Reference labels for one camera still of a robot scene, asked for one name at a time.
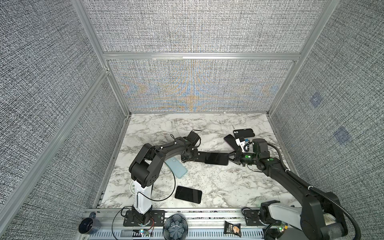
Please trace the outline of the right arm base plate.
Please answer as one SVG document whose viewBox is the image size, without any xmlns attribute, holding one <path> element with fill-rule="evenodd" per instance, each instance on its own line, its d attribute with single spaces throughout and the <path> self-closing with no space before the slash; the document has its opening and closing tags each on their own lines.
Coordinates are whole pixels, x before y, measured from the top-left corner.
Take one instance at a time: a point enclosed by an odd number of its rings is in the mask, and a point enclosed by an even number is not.
<svg viewBox="0 0 384 240">
<path fill-rule="evenodd" d="M 264 224 L 260 221 L 259 210 L 244 209 L 242 210 L 243 216 L 245 217 L 246 225 L 249 227 L 263 226 Z"/>
</svg>

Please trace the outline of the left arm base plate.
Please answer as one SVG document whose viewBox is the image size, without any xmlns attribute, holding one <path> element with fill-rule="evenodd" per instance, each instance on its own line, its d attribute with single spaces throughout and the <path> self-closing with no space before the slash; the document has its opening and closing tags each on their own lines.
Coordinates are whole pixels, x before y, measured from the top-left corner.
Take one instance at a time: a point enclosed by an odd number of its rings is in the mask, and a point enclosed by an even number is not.
<svg viewBox="0 0 384 240">
<path fill-rule="evenodd" d="M 165 211 L 149 211 L 140 214 L 136 210 L 123 210 L 124 227 L 162 227 L 165 221 Z"/>
</svg>

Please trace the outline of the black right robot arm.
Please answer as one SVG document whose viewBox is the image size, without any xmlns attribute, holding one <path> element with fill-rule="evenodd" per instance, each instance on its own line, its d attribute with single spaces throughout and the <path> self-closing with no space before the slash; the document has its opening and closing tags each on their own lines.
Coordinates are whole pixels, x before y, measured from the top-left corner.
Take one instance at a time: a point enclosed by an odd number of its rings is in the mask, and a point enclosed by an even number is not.
<svg viewBox="0 0 384 240">
<path fill-rule="evenodd" d="M 279 201 L 264 202 L 259 219 L 264 224 L 286 223 L 301 230 L 309 240 L 334 240 L 348 234 L 347 213 L 338 197 L 308 184 L 286 167 L 280 158 L 270 155 L 271 144 L 264 139 L 254 139 L 254 153 L 237 149 L 230 153 L 230 161 L 237 165 L 255 165 L 266 176 L 282 185 L 301 207 L 294 208 Z"/>
</svg>

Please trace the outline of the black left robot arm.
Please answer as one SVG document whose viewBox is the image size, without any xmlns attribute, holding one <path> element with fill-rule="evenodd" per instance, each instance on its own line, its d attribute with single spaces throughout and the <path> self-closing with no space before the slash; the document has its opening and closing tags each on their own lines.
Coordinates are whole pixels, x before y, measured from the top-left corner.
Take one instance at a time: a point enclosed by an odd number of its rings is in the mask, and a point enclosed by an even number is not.
<svg viewBox="0 0 384 240">
<path fill-rule="evenodd" d="M 163 145 L 143 145 L 129 167 L 136 193 L 133 212 L 137 217 L 149 216 L 154 201 L 151 199 L 152 187 L 165 161 L 178 155 L 188 161 L 197 159 L 200 142 L 199 135 L 191 132 L 187 137 L 178 137 Z"/>
</svg>

